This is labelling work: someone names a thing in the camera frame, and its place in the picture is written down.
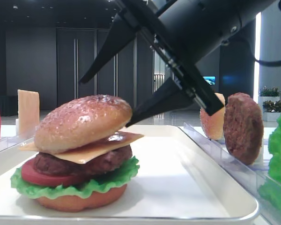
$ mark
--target green lettuce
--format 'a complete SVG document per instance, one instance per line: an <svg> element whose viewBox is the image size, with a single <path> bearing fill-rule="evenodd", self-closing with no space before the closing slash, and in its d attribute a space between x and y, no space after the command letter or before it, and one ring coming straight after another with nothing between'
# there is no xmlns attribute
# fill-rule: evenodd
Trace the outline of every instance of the green lettuce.
<svg viewBox="0 0 281 225"><path fill-rule="evenodd" d="M281 184L281 116L277 122L279 125L268 140L268 151L273 155L269 163L268 175ZM259 194L281 212L281 187L268 180L259 188Z"/></svg>
<svg viewBox="0 0 281 225"><path fill-rule="evenodd" d="M63 195L76 195L80 198L88 198L93 191L99 193L106 193L111 188L118 188L128 183L132 177L138 173L139 165L138 159L133 157L124 162L120 168L113 172L106 173L99 178L90 180L79 186L63 187L43 187L24 181L21 177L21 168L17 168L15 173L11 176L11 188L15 188L18 193L27 196L31 199L40 197L47 197L55 199Z"/></svg>

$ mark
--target door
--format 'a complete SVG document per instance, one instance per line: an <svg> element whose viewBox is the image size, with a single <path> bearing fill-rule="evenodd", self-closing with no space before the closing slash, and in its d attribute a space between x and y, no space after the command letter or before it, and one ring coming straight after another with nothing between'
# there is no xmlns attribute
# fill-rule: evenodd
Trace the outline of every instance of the door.
<svg viewBox="0 0 281 225"><path fill-rule="evenodd" d="M108 35L107 30L98 30L98 52L100 52ZM98 94L116 95L115 83L115 68L114 58L112 58L99 72L98 72Z"/></svg>
<svg viewBox="0 0 281 225"><path fill-rule="evenodd" d="M137 36L137 102L140 105L153 95L154 53L148 42Z"/></svg>
<svg viewBox="0 0 281 225"><path fill-rule="evenodd" d="M118 96L133 107L133 41L118 53Z"/></svg>
<svg viewBox="0 0 281 225"><path fill-rule="evenodd" d="M64 29L57 32L58 106L94 94L94 80L78 84L94 61L94 31Z"/></svg>
<svg viewBox="0 0 281 225"><path fill-rule="evenodd" d="M74 40L76 33L73 30L58 30L57 52L58 52L58 106L74 99L74 73L75 55Z"/></svg>
<svg viewBox="0 0 281 225"><path fill-rule="evenodd" d="M78 41L78 77L82 78L91 64L94 62L94 36L93 30L78 30L76 39ZM86 84L79 84L78 96L85 97L94 95L94 79Z"/></svg>

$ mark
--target white tray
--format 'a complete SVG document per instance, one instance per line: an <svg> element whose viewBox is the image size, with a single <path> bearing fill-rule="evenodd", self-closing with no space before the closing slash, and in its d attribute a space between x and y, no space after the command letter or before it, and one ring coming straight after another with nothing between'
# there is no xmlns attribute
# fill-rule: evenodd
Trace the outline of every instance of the white tray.
<svg viewBox="0 0 281 225"><path fill-rule="evenodd" d="M137 177L115 203L97 210L48 210L10 188L10 177L32 152L13 146L0 152L0 225L251 225L259 215L247 193L181 129L136 125L144 138L131 144L140 160Z"/></svg>

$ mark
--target potted plant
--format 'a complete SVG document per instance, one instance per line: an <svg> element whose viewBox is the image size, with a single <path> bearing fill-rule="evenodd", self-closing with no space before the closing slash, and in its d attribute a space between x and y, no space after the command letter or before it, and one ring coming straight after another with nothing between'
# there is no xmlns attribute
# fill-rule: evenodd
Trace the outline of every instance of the potted plant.
<svg viewBox="0 0 281 225"><path fill-rule="evenodd" d="M266 101L277 102L280 100L281 92L278 88L267 88L266 86L260 90L258 97L258 105L260 106L262 112L264 112L263 103Z"/></svg>
<svg viewBox="0 0 281 225"><path fill-rule="evenodd" d="M277 121L281 115L281 101L265 101L263 107L265 109L263 112L263 120L268 122Z"/></svg>

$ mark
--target sesame bun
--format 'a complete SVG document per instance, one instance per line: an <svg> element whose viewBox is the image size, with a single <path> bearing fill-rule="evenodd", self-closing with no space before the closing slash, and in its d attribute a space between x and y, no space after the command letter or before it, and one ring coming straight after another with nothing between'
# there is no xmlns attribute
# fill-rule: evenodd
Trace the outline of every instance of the sesame bun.
<svg viewBox="0 0 281 225"><path fill-rule="evenodd" d="M127 185L110 189L106 193L93 192L86 199L82 199L75 195L65 195L56 199L40 197L38 203L49 209L63 212L79 212L84 209L96 209L105 205L109 205L118 200L125 192Z"/></svg>
<svg viewBox="0 0 281 225"><path fill-rule="evenodd" d="M225 105L225 97L220 93L215 93L220 101ZM225 107L209 116L204 109L200 110L200 121L205 135L213 140L223 138Z"/></svg>
<svg viewBox="0 0 281 225"><path fill-rule="evenodd" d="M131 117L130 105L118 97L82 97L50 112L40 122L34 143L40 152L61 153L114 134Z"/></svg>

